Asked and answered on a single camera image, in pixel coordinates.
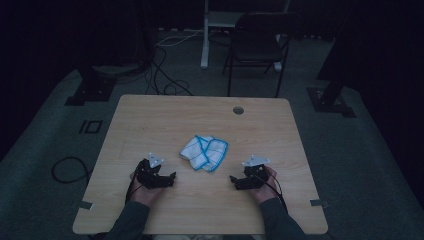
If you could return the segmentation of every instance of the black tripod base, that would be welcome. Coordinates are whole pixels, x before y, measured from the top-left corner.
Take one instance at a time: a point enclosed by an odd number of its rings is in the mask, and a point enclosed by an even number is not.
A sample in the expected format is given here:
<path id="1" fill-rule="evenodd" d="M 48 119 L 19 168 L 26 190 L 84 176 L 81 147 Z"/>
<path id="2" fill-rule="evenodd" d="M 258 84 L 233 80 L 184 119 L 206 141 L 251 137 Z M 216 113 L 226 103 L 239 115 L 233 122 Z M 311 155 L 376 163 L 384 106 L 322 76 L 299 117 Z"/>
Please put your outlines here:
<path id="1" fill-rule="evenodd" d="M 323 101 L 325 90 L 319 88 L 306 88 L 309 98 L 316 112 L 341 113 L 346 118 L 356 118 L 351 107 L 348 107 L 341 96 L 335 98 L 334 102 L 328 104 Z"/>
<path id="2" fill-rule="evenodd" d="M 96 76 L 98 86 L 89 86 L 84 80 L 79 85 L 74 96 L 68 97 L 65 106 L 83 106 L 85 102 L 107 102 L 115 87 L 116 79 Z"/>

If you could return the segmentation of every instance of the sleeve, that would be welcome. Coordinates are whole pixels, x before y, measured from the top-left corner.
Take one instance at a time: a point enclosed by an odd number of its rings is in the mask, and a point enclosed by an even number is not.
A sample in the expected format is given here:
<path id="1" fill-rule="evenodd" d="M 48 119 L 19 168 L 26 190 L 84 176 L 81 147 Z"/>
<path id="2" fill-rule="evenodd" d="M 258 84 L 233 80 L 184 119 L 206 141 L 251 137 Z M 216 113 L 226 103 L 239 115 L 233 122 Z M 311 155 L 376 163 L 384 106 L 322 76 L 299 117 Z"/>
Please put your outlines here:
<path id="1" fill-rule="evenodd" d="M 283 209 L 278 198 L 260 204 L 267 240 L 304 240 L 308 239 L 300 226 Z"/>
<path id="2" fill-rule="evenodd" d="M 104 240 L 141 238 L 149 212 L 150 208 L 146 205 L 129 201 Z"/>

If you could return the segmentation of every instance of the gray carpet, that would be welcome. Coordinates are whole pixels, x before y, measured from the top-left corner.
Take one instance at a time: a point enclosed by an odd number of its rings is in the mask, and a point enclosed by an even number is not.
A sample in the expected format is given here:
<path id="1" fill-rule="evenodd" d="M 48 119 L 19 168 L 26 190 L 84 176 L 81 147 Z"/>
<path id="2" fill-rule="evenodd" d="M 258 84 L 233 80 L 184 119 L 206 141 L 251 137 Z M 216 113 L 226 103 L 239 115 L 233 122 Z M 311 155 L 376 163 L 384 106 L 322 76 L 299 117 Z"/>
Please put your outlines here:
<path id="1" fill-rule="evenodd" d="M 189 34 L 161 32 L 160 36 Z M 228 43 L 227 37 L 218 34 L 212 39 Z M 218 43 L 211 43 L 206 70 L 200 69 L 201 38 L 163 47 L 167 55 L 162 69 L 173 80 L 186 81 L 193 95 L 225 96 L 227 75 L 222 75 L 221 70 L 227 47 Z M 324 209 L 329 233 L 337 240 L 424 239 L 423 209 L 360 95 L 349 88 L 342 92 L 357 118 L 316 113 L 311 105 L 306 88 L 326 86 L 316 76 L 331 46 L 321 40 L 294 41 L 280 92 L 280 97 L 291 103 L 320 197 L 329 203 Z M 163 56 L 159 50 L 155 62 L 159 63 Z M 108 74 L 124 70 L 105 66 L 98 69 Z M 0 163 L 0 239 L 88 239 L 72 232 L 85 180 L 58 183 L 52 178 L 51 168 L 58 160 L 75 156 L 92 169 L 120 96 L 156 94 L 148 85 L 149 79 L 150 74 L 121 77 L 109 102 L 88 102 L 80 107 L 64 106 L 81 81 L 77 71 L 69 73 L 57 85 Z M 273 71 L 263 75 L 261 69 L 236 69 L 232 95 L 272 97 L 276 79 Z M 161 91 L 167 83 L 159 74 L 157 84 Z M 178 90 L 170 87 L 167 91 Z M 84 121 L 97 120 L 103 121 L 99 133 L 80 133 Z M 68 161 L 58 166 L 57 174 L 63 179 L 73 179 L 84 172 L 78 162 Z M 311 236 L 311 239 L 332 239 L 331 236 Z"/>

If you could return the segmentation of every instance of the table top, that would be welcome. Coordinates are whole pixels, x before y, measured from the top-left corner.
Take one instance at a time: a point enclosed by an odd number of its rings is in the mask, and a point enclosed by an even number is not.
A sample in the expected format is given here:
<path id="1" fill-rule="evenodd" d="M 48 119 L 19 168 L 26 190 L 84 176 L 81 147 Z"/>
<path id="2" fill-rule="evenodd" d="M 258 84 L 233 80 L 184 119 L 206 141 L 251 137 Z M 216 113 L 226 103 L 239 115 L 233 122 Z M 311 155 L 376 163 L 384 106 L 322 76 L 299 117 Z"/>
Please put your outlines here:
<path id="1" fill-rule="evenodd" d="M 243 114 L 235 114 L 242 107 Z M 195 171 L 179 152 L 195 136 L 228 142 L 216 171 Z M 145 234 L 263 234 L 262 215 L 247 191 L 229 175 L 243 178 L 242 162 L 252 154 L 271 160 L 288 211 L 307 234 L 328 226 L 296 123 L 285 99 L 144 96 L 121 97 L 100 151 L 73 230 L 109 231 L 124 207 L 129 175 L 150 152 L 164 158 L 160 175 L 177 172 L 151 209 Z"/>

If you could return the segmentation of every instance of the hand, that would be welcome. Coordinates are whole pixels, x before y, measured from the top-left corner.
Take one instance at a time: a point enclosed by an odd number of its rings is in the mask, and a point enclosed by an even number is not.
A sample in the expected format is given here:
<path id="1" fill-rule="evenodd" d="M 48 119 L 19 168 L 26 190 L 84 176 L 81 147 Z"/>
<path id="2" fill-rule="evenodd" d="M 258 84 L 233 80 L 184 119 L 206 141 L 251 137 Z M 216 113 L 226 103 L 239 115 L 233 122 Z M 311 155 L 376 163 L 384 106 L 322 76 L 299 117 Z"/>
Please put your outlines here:
<path id="1" fill-rule="evenodd" d="M 129 200 L 142 203 L 151 208 L 163 191 L 165 191 L 164 188 L 147 189 L 138 182 L 136 176 L 131 189 L 132 195 Z"/>
<path id="2" fill-rule="evenodd" d="M 277 172 L 267 166 L 265 166 L 265 170 L 270 175 L 267 183 L 271 185 L 271 187 L 273 187 L 274 189 L 277 189 L 277 186 L 275 185 L 275 177 L 277 176 Z M 249 190 L 249 192 L 252 194 L 258 204 L 261 204 L 271 198 L 278 197 L 277 194 L 266 184 L 264 184 L 259 189 L 251 189 Z"/>

